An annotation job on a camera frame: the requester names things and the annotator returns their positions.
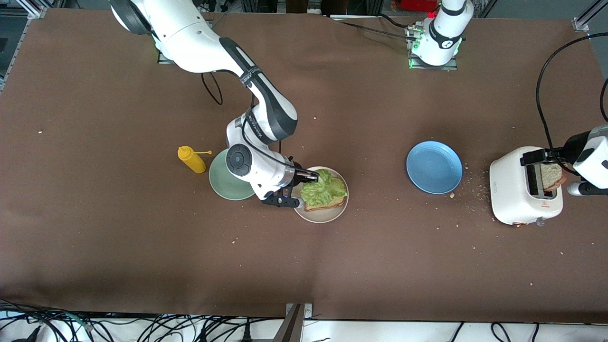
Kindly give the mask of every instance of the yellow squeeze bottle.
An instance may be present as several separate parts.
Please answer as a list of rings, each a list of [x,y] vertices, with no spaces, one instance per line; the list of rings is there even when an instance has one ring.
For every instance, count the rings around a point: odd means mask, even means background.
[[[178,158],[183,161],[184,164],[188,165],[192,171],[196,173],[203,173],[207,170],[207,165],[202,160],[201,154],[211,154],[211,151],[206,152],[194,152],[194,150],[190,146],[180,146],[178,148]]]

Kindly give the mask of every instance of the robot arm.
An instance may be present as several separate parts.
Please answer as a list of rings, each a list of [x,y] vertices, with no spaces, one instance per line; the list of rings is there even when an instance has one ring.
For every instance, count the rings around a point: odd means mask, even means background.
[[[422,22],[423,34],[412,52],[429,65],[445,65],[458,52],[473,10],[471,0],[442,0],[437,16]]]
[[[126,29],[139,34],[148,31],[156,47],[180,68],[195,73],[229,72],[251,90],[258,105],[226,128],[228,169],[250,182],[264,203],[301,206],[301,201],[291,198],[291,188],[316,181],[318,175],[268,148],[294,133],[295,108],[242,48],[209,28],[191,0],[111,0],[111,5]]]
[[[574,196],[608,195],[608,124],[570,137],[563,147],[555,149],[561,163],[569,163],[582,180],[569,185]],[[557,160],[546,148],[524,153],[521,165],[554,163]]]

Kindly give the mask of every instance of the lettuce leaf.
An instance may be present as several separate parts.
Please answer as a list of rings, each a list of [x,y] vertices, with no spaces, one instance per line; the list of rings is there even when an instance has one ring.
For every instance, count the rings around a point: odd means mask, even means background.
[[[346,188],[339,178],[333,177],[325,169],[317,170],[319,181],[302,186],[302,199],[309,206],[329,204],[336,197],[346,196]]]

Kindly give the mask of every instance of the beige plate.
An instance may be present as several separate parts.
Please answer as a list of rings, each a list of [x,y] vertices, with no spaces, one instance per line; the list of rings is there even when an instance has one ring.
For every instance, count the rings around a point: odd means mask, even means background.
[[[344,178],[342,178],[342,176],[340,176],[339,173],[337,173],[335,170],[330,169],[329,167],[315,166],[315,167],[308,168],[308,170],[310,170],[310,171],[316,171],[319,169],[325,169],[325,170],[329,171],[332,176],[338,177],[344,182],[344,187],[346,188],[346,194],[347,194],[346,201],[344,202],[343,205],[341,205],[339,207],[335,207],[335,208],[321,209],[321,210],[315,210],[315,211],[305,211],[304,207],[302,207],[302,208],[296,208],[295,212],[298,213],[298,215],[301,216],[306,221],[313,222],[313,223],[327,223],[329,221],[333,221],[333,220],[337,219],[338,216],[342,215],[342,213],[344,212],[344,209],[346,209],[346,205],[348,204],[348,195],[349,195],[348,186],[346,185],[346,181],[344,180]],[[302,186],[303,186],[302,183],[298,184],[298,186],[296,186],[293,189],[291,195],[293,197],[300,197],[300,191],[302,190]]]

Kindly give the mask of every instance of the bread slice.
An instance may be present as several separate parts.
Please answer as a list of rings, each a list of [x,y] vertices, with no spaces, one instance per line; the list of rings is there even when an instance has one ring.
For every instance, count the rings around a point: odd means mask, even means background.
[[[346,203],[346,196],[340,198],[340,197],[334,197],[334,199],[329,202],[328,204],[324,205],[324,206],[309,206],[308,204],[306,204],[304,202],[304,211],[315,211],[315,210],[321,210],[321,209],[331,209],[331,208],[336,208],[339,206],[343,206],[344,203]]]
[[[542,188],[544,191],[557,190],[568,180],[568,174],[557,164],[541,164]]]

